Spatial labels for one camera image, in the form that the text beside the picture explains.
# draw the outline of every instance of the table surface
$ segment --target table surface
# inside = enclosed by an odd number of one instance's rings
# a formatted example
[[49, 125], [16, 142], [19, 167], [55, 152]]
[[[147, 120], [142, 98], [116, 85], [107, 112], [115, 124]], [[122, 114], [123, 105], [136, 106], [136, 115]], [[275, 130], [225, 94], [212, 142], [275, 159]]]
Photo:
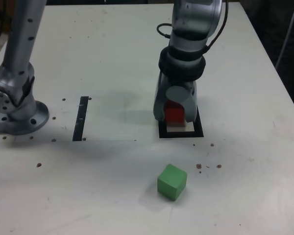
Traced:
[[[159, 139], [168, 40], [155, 28], [171, 15], [171, 4], [46, 7], [31, 63], [50, 119], [0, 135], [0, 235], [294, 235], [294, 105], [239, 3], [197, 81], [205, 137]], [[81, 96], [86, 141], [73, 142]], [[167, 164], [188, 173], [176, 202], [156, 190]]]

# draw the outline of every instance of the black tape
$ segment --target black tape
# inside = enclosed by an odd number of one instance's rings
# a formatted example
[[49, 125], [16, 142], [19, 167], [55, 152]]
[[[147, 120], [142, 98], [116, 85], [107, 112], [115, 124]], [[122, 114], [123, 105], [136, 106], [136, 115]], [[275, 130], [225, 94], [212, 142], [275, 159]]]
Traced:
[[82, 141], [86, 112], [87, 112], [87, 105], [88, 105], [88, 96], [82, 96], [79, 102], [74, 134], [73, 134], [73, 141]]

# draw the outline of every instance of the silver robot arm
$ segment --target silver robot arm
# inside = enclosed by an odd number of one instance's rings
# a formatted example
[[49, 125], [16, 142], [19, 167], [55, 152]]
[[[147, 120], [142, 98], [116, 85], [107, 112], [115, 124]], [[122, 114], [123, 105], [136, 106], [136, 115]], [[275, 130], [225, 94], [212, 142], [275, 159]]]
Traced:
[[153, 107], [156, 120], [166, 120], [165, 105], [173, 101], [183, 106], [187, 122], [195, 121], [195, 81], [203, 74], [206, 65], [203, 54], [211, 46], [206, 43], [217, 28], [221, 7], [222, 0], [175, 1], [169, 46], [161, 51], [159, 59], [160, 75]]
[[49, 118], [32, 94], [34, 68], [29, 59], [47, 0], [17, 0], [3, 63], [0, 66], [0, 133], [28, 134]]

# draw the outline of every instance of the green cube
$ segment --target green cube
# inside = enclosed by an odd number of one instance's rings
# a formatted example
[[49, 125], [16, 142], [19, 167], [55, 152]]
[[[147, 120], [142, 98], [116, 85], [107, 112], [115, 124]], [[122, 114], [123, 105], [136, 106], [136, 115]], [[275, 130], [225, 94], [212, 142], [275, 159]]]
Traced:
[[171, 164], [159, 175], [157, 188], [163, 196], [175, 201], [186, 186], [187, 173]]

